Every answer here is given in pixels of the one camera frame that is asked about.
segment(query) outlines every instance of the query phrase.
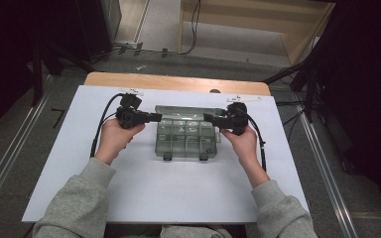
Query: metal rail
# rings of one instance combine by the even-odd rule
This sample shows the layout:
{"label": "metal rail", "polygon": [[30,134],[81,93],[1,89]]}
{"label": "metal rail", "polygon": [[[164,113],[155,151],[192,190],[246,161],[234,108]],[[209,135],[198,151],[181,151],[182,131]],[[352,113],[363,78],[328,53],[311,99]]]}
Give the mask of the metal rail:
{"label": "metal rail", "polygon": [[18,129],[17,134],[15,135],[7,151],[2,157],[0,161],[0,188],[5,181],[5,178],[11,171],[11,168],[14,165],[15,161],[17,160],[17,157],[21,149],[23,148],[24,143],[29,137],[34,125],[36,124],[37,119],[42,113],[42,110],[46,102],[48,101],[49,93],[51,92],[55,82],[56,81],[50,75],[46,78],[44,95],[42,99],[39,101],[36,107],[32,107],[30,109],[29,113],[26,116],[26,119],[24,119],[23,124],[21,125],[20,129]]}
{"label": "metal rail", "polygon": [[[298,94],[294,94],[296,101],[303,100]],[[302,111],[303,107],[298,106],[298,110]],[[308,121],[308,118],[305,115],[302,115],[302,123],[305,128],[306,135],[308,136],[309,142],[314,152],[315,159],[317,160],[317,166],[319,168],[321,177],[323,179],[324,185],[326,187],[327,193],[329,195],[330,201],[335,211],[336,218],[339,221],[341,226],[342,233],[344,237],[347,238],[357,238],[358,234],[352,222],[348,208],[346,207],[345,201],[342,197],[341,192],[339,191],[338,184],[336,183],[332,171],[330,170],[329,164],[327,163],[326,156],[323,152],[323,149],[320,145],[315,126],[313,123]]]}

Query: person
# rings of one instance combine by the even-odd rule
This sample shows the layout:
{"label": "person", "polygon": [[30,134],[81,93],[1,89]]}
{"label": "person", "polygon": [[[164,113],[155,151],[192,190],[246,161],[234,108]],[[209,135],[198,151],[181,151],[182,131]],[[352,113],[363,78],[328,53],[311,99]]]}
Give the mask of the person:
{"label": "person", "polygon": [[[78,176],[73,176],[57,193],[33,230],[33,237],[103,237],[108,210],[107,187],[115,174],[113,160],[145,125],[123,129],[117,119],[107,120],[94,158]],[[247,126],[236,136],[221,133],[231,142],[240,165],[253,187],[258,207],[257,225],[261,237],[317,237],[312,219],[299,201],[284,195],[258,162],[256,133]],[[231,237],[227,231],[192,226],[163,226],[161,237]]]}

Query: left hand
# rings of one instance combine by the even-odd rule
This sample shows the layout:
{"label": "left hand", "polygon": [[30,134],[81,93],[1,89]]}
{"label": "left hand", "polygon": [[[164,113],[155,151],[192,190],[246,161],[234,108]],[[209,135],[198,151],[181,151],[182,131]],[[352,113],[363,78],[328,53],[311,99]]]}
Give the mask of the left hand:
{"label": "left hand", "polygon": [[140,124],[130,129],[123,129],[116,118],[107,120],[101,129],[100,145],[95,153],[95,159],[111,165],[119,152],[125,149],[133,137],[144,128],[145,125]]}

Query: hand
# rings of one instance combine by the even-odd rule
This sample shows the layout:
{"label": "hand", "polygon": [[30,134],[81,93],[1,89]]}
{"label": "hand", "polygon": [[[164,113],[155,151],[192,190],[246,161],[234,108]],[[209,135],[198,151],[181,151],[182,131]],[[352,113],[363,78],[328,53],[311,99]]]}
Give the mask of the hand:
{"label": "hand", "polygon": [[233,145],[233,150],[240,160],[240,163],[247,161],[253,161],[257,159],[256,156],[256,133],[252,128],[246,126],[244,132],[240,136],[236,136],[228,130],[222,129],[221,133],[227,138]]}
{"label": "hand", "polygon": [[116,118],[107,120],[101,129],[100,145],[95,153],[95,159],[111,165],[119,152],[125,149],[133,137],[144,128],[145,125],[140,124],[130,129],[123,129]]}
{"label": "hand", "polygon": [[243,167],[253,188],[270,180],[256,157],[257,137],[252,128],[245,127],[243,134],[240,136],[236,136],[225,129],[222,129],[221,133],[233,145],[233,150],[239,158],[240,165]]}

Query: right hand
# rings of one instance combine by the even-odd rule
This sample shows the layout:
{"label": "right hand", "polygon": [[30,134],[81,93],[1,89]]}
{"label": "right hand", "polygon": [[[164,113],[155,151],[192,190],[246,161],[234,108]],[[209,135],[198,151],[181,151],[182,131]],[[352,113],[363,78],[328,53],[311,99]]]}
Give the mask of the right hand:
{"label": "right hand", "polygon": [[246,126],[244,132],[240,136],[236,136],[228,130],[222,129],[221,133],[227,138],[233,145],[233,150],[240,160],[240,163],[253,161],[257,159],[256,156],[256,142],[257,137],[255,131]]}
{"label": "right hand", "polygon": [[123,129],[116,118],[107,120],[101,128],[100,145],[95,159],[110,165],[126,148],[133,136],[144,130],[145,125],[136,125],[130,129]]}

